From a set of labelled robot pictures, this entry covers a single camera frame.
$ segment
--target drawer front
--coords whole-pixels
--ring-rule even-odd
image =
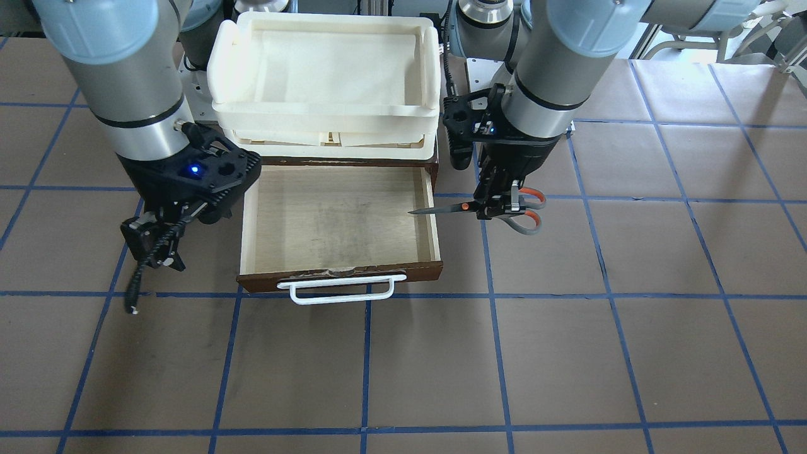
[[[264,166],[245,197],[241,272],[248,292],[289,281],[442,271],[432,181],[422,167]]]

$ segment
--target open drawer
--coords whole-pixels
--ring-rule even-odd
[[[244,199],[238,282],[248,292],[289,288],[296,303],[318,304],[382,299],[400,276],[436,280],[443,264],[434,215],[408,214],[432,206],[423,167],[263,166]],[[305,288],[372,283],[390,288],[298,295]]]

